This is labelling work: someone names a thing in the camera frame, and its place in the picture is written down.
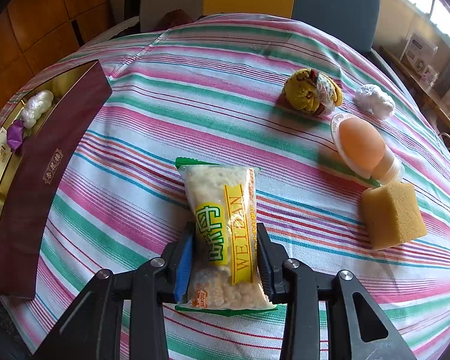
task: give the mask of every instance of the metal screw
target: metal screw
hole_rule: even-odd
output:
[[[297,259],[288,259],[287,261],[285,261],[285,265],[289,269],[298,268],[300,266],[300,261],[298,261]]]
[[[150,264],[154,267],[160,268],[165,265],[165,260],[161,257],[156,257],[150,262]]]
[[[352,280],[353,279],[353,273],[351,273],[350,271],[347,271],[346,269],[344,269],[343,271],[340,271],[339,275],[343,280]]]
[[[99,279],[106,279],[111,274],[112,274],[111,270],[109,270],[109,269],[101,269],[95,274],[95,276],[97,276],[97,278],[99,278]]]

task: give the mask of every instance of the wooden cabinet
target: wooden cabinet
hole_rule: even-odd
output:
[[[0,15],[0,109],[35,74],[113,25],[108,0],[11,0]]]

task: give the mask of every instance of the egg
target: egg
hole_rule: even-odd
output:
[[[338,126],[345,154],[358,167],[371,172],[385,154],[386,144],[379,132],[358,117],[343,120]]]

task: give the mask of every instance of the striped tablecloth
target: striped tablecloth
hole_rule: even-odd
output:
[[[417,106],[380,71],[306,24],[217,15],[79,50],[17,93],[0,124],[27,90],[90,59],[100,60],[113,94],[61,180],[44,231],[35,300],[3,299],[32,351],[94,272],[134,269],[179,236],[191,214],[173,163],[185,156],[260,167],[257,214],[272,240],[315,270],[358,275],[418,359],[443,352],[450,341],[450,155]],[[345,94],[341,110],[373,123],[401,157],[426,237],[370,249],[358,214],[360,193],[370,185],[339,157],[331,117],[306,117],[280,96],[286,78],[303,67],[331,76]],[[354,90],[365,83],[392,95],[394,117],[378,122],[353,105]],[[170,357],[277,359],[285,311],[228,318],[165,306]]]

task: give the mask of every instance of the blue chair back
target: blue chair back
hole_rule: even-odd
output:
[[[292,19],[342,40],[359,53],[369,53],[377,28],[380,0],[295,0]]]

